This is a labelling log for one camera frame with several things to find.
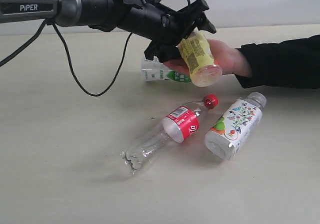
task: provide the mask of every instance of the red label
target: red label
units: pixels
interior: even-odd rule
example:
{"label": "red label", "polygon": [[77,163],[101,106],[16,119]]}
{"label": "red label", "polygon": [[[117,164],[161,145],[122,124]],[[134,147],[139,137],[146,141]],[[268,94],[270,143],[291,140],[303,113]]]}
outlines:
{"label": "red label", "polygon": [[197,116],[188,108],[181,106],[174,112],[170,113],[168,118],[174,120],[180,127],[183,138],[186,139],[199,128]]}

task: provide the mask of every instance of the white wall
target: white wall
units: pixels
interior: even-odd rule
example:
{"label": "white wall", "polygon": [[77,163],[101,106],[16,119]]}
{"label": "white wall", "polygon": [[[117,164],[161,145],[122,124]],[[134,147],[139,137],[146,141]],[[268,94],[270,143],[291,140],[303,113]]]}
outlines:
{"label": "white wall", "polygon": [[[209,19],[216,27],[261,26],[320,23],[320,0],[206,0]],[[173,8],[186,5],[186,0],[163,0]],[[0,35],[31,34],[40,21],[0,24]],[[87,27],[62,28],[62,32],[88,32]],[[53,32],[47,27],[44,32]]]}

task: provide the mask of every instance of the red bottle cap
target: red bottle cap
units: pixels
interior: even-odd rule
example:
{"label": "red bottle cap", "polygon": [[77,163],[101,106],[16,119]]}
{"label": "red bottle cap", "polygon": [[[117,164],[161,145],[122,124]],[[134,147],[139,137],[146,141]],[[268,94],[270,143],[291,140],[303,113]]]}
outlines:
{"label": "red bottle cap", "polygon": [[203,98],[205,105],[209,109],[213,109],[218,105],[218,98],[213,94],[208,94],[206,97]]}

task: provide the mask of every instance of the yellow label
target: yellow label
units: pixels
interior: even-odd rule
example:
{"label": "yellow label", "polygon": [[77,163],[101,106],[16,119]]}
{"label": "yellow label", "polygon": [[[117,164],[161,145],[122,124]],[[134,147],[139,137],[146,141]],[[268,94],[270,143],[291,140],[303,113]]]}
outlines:
{"label": "yellow label", "polygon": [[180,42],[178,49],[190,74],[214,63],[210,45],[203,32],[193,31],[187,39]]}

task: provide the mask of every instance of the plastic bottle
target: plastic bottle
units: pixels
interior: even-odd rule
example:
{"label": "plastic bottle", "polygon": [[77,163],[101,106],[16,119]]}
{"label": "plastic bottle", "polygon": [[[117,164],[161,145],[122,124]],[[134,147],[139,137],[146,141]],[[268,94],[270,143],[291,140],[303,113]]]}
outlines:
{"label": "plastic bottle", "polygon": [[175,81],[183,83],[191,82],[189,76],[169,69],[163,63],[159,62],[157,57],[154,57],[154,60],[152,61],[147,60],[146,58],[142,58],[141,78],[143,81],[147,82],[158,80]]}
{"label": "plastic bottle", "polygon": [[193,31],[187,39],[180,42],[178,49],[195,86],[210,86],[222,76],[222,68],[215,64],[210,44],[202,31]]}
{"label": "plastic bottle", "polygon": [[218,157],[232,159],[259,124],[266,98],[257,92],[239,98],[205,135],[205,145]]}
{"label": "plastic bottle", "polygon": [[218,99],[212,94],[202,101],[188,102],[164,117],[153,129],[134,140],[131,148],[122,152],[125,165],[131,174],[151,164],[163,147],[182,143],[196,132],[207,112],[217,106]]}

